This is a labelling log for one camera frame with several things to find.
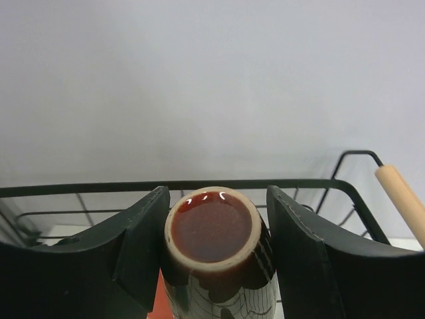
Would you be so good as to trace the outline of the dark brown mug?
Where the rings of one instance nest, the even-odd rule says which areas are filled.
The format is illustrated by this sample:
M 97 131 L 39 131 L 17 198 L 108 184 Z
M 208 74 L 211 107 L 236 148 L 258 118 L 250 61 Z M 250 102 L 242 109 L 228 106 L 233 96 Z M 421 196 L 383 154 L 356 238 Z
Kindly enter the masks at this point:
M 161 272 L 174 318 L 273 318 L 270 232 L 247 196 L 204 187 L 170 209 Z

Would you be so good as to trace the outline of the orange mug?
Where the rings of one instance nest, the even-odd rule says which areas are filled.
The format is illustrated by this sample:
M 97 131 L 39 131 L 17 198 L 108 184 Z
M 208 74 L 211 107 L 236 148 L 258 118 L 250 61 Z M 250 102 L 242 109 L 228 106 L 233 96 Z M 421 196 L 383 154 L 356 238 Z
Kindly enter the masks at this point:
M 147 314 L 147 319 L 173 319 L 161 271 L 159 271 L 153 310 Z

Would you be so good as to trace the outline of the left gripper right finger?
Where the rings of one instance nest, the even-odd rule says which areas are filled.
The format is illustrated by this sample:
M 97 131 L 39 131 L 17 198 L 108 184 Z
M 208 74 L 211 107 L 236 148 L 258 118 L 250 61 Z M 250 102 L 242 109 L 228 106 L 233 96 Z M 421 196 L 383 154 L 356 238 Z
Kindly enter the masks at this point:
M 423 318 L 424 254 L 363 238 L 267 190 L 286 318 Z

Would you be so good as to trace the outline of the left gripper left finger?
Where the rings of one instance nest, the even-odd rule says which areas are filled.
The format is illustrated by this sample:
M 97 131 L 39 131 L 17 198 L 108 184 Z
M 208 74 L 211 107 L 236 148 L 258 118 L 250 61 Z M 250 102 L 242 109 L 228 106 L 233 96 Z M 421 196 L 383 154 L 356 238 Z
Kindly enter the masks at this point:
M 153 310 L 169 190 L 57 244 L 1 244 L 2 318 L 145 318 Z

